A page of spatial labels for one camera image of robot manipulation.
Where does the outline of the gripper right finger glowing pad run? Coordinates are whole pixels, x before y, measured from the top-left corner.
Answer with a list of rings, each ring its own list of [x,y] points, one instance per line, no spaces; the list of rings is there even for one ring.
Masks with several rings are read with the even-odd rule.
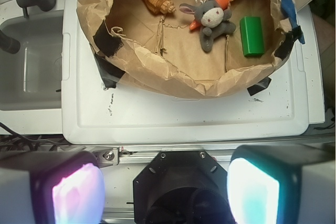
[[[241,145],[227,194],[237,223],[335,223],[335,145]]]

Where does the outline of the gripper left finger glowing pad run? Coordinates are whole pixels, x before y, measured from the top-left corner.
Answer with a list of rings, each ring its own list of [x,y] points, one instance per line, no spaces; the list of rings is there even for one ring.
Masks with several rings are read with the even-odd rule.
[[[104,201],[90,152],[1,153],[1,223],[100,223]]]

